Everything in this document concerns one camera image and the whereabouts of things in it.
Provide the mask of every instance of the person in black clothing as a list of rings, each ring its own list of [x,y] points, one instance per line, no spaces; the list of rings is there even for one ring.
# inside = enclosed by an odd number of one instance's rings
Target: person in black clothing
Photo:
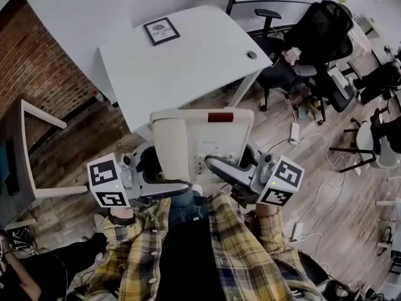
[[[396,57],[401,60],[401,49],[398,50]],[[357,90],[364,89],[364,91],[357,93],[357,98],[362,105],[366,105],[389,87],[399,86],[401,77],[391,62],[388,62],[372,71],[369,75],[363,76],[362,79],[355,79],[352,83]]]
[[[64,300],[74,276],[94,264],[97,254],[105,250],[107,239],[103,233],[95,233],[88,241],[21,260],[2,234],[0,244],[3,261],[8,263],[0,277],[0,300],[55,301]]]

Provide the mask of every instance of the brick wall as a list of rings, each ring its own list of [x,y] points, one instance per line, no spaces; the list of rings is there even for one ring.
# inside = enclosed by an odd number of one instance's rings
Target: brick wall
[[[0,118],[22,95],[61,119],[87,101],[92,88],[26,0],[10,0],[0,11]],[[49,128],[28,116],[28,148]]]

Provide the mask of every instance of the plaid shirt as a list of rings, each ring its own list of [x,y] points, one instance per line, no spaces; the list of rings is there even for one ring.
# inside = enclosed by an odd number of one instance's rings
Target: plaid shirt
[[[294,300],[291,290],[320,298],[307,279],[298,252],[282,234],[281,213],[261,218],[261,241],[248,230],[223,193],[208,202],[211,243],[226,300]],[[119,287],[119,300],[154,300],[160,282],[160,255],[169,230],[170,199],[136,215],[135,224],[107,219],[110,256],[90,282],[89,296]]]

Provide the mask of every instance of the office chair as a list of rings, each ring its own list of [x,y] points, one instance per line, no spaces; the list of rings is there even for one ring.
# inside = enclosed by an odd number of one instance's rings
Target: office chair
[[[359,153],[362,161],[351,167],[340,170],[340,173],[351,169],[370,164],[376,169],[395,169],[398,163],[398,152],[401,152],[399,141],[399,130],[401,129],[401,117],[384,123],[380,119],[380,114],[386,112],[388,107],[379,110],[376,109],[370,122],[359,124],[354,118],[351,122],[358,125],[357,129],[345,129],[344,132],[356,132],[354,148],[343,149],[330,147],[331,151]]]
[[[267,37],[272,19],[281,19],[278,13],[265,9],[255,9],[255,13],[265,17],[266,21],[262,36],[254,37],[254,41],[270,58],[272,54],[279,56],[273,66],[264,69],[258,76],[265,99],[261,110],[267,110],[269,89],[282,88],[288,93],[303,82],[321,103],[323,119],[318,122],[320,125],[326,120],[323,97],[337,112],[342,112],[351,102],[354,92],[351,86],[337,86],[327,74],[326,64],[352,54],[353,47],[347,33],[353,23],[346,11],[333,1],[313,3],[302,19],[284,34],[284,41]],[[302,52],[295,66],[291,66],[282,55],[283,51],[292,47],[298,47]]]

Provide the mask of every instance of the white desk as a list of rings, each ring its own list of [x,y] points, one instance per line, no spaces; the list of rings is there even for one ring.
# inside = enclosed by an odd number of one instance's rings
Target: white desk
[[[100,47],[103,62],[131,132],[152,112],[179,107],[245,77],[235,107],[271,60],[221,9],[201,6],[168,15],[180,38],[153,46],[143,26]],[[253,51],[256,59],[247,57]],[[150,133],[137,131],[149,140]]]

